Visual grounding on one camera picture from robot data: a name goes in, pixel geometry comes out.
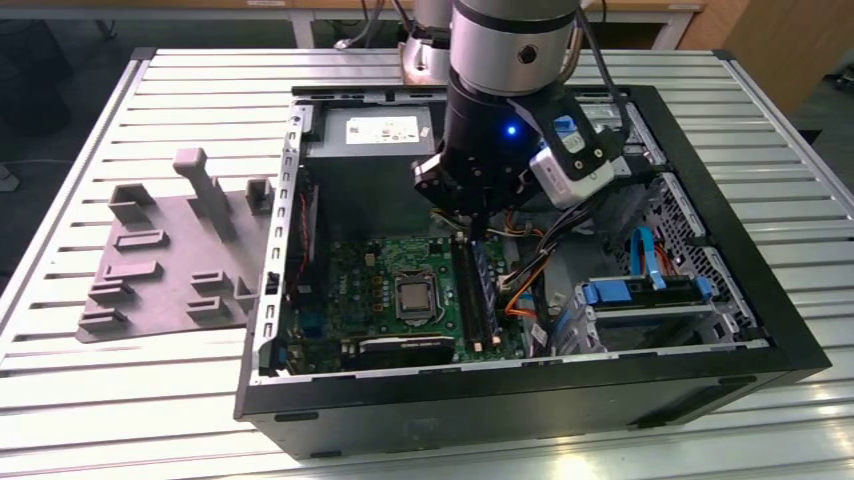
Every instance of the metal slatted tabletop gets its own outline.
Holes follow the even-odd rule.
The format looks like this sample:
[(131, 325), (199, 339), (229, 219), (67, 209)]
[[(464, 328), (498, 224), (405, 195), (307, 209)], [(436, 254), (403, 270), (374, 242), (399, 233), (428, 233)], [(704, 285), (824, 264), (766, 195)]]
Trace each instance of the metal slatted tabletop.
[[(291, 87), (399, 83), (398, 53), (161, 50), (127, 67), (0, 299), (0, 476), (850, 478), (852, 196), (736, 62), (638, 51), (609, 52), (608, 61), (618, 83), (660, 88), (833, 368), (682, 427), (298, 464), (231, 419), (243, 330), (95, 345), (73, 335), (114, 186), (189, 194), (171, 168), (182, 146), (207, 150), (226, 189), (273, 178)], [(601, 82), (592, 57), (573, 81)]]

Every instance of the power supply label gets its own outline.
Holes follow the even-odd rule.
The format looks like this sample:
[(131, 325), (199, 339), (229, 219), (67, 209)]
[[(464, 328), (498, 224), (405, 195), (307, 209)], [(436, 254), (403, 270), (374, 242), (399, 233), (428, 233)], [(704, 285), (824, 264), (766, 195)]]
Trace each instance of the power supply label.
[(354, 117), (347, 120), (347, 144), (418, 143), (417, 117)]

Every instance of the black case frame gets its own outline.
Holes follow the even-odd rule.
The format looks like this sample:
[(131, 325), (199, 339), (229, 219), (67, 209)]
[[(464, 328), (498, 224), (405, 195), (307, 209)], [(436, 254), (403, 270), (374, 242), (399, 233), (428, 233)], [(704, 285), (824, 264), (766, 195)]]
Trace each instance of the black case frame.
[[(310, 87), (294, 95), (445, 92), (441, 87)], [(573, 87), (605, 95), (601, 86)], [(760, 250), (718, 189), (658, 91), (621, 86), (665, 152), (710, 232), (769, 348), (528, 368), (456, 371), (250, 385), (250, 322), (235, 418), (257, 423), (298, 458), (406, 451), (681, 424), (760, 388), (790, 384), (830, 366)]]

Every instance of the orange wire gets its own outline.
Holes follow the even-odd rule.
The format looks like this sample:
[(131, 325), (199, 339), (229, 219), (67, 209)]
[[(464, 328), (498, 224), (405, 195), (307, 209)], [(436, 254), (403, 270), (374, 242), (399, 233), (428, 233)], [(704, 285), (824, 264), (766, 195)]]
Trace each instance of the orange wire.
[(677, 269), (673, 266), (673, 261), (670, 260), (670, 257), (668, 256), (668, 252), (665, 251), (665, 248), (660, 245), (656, 246), (656, 253), (658, 253), (660, 255), (660, 259), (661, 262), (664, 264), (665, 267), (665, 273), (668, 273), (668, 275), (674, 275), (677, 273)]
[(508, 306), (505, 307), (505, 315), (537, 316), (537, 314), (534, 312), (532, 312), (530, 310), (517, 310), (517, 309), (514, 309), (514, 305), (520, 301), (520, 298), (522, 297), (522, 294), (525, 293), (525, 291), (532, 286), (532, 283), (534, 283), (534, 280), (537, 279), (540, 274), (544, 273), (545, 269), (546, 269), (546, 262), (544, 262), (544, 264), (540, 266), (540, 268), (537, 270), (534, 270), (534, 273), (532, 273), (532, 276), (525, 281), (525, 284), (522, 285), (522, 288), (520, 289), (517, 294), (510, 299), (510, 302), (508, 303)]

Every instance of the open computer tower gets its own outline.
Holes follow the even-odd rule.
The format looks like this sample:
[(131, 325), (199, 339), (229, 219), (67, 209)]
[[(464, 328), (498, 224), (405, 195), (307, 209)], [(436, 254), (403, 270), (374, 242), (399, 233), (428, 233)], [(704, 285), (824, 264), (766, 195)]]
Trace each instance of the open computer tower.
[[(472, 242), (415, 190), (445, 89), (295, 89), (235, 417), (297, 458), (681, 424), (830, 365), (656, 88), (621, 90), (616, 171), (656, 174), (565, 236), (542, 324), (505, 313), (504, 278), (561, 212), (534, 198)], [(605, 90), (574, 91), (618, 124)]]

